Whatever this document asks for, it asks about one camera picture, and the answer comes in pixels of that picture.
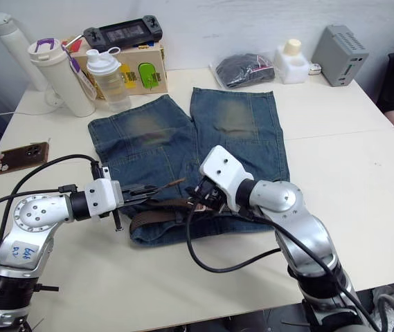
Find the cardboard box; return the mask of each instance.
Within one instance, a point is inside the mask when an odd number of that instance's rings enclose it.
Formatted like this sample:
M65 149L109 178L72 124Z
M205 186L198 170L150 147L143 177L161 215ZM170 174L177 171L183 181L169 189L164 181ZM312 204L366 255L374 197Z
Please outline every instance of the cardboard box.
M71 53L85 73L87 73L86 52L90 49L87 41L82 38L78 52ZM154 43L153 46L124 48L115 57L122 64L120 70L130 95L168 92L163 61L164 49L160 43Z

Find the faded denim patch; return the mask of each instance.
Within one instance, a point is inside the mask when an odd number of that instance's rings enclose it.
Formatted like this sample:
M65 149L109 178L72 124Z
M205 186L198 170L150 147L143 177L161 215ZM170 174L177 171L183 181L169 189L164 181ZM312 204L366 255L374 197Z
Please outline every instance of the faded denim patch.
M189 118L169 97L89 123L96 151L121 185L142 183L162 186L179 178L186 181L164 190L157 199L187 198L195 187L200 163L215 145L222 145L256 179L289 180L283 131L274 95L194 88ZM123 207L128 216L146 210L144 205ZM144 246L186 240L183 218L146 225L131 234ZM267 225L227 214L193 223L192 237L225 232L270 230Z

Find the smartphone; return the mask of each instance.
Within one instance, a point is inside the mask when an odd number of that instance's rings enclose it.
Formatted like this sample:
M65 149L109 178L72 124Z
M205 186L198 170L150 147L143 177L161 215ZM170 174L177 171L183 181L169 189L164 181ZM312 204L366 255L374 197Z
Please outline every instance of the smartphone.
M0 174L38 166L47 162L49 144L33 143L0 152Z

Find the jeans pocket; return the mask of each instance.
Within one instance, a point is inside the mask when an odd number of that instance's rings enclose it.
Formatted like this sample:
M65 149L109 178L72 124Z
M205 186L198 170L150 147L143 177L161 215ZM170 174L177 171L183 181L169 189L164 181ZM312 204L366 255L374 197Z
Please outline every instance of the jeans pocket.
M141 184L161 187L176 180L167 154L162 147L111 158L105 164L109 167L112 180L120 181L122 186ZM180 195L179 189L174 186L162 190L154 197L169 199L176 198L177 195Z
M227 140L226 149L258 180L279 181L284 165L276 144L267 140Z

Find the gray box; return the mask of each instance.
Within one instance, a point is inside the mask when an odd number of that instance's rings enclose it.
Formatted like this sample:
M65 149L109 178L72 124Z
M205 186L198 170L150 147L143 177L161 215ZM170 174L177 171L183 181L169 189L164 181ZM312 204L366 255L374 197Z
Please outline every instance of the gray box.
M332 86L348 85L358 73L369 52L346 26L327 26L316 46L312 63Z

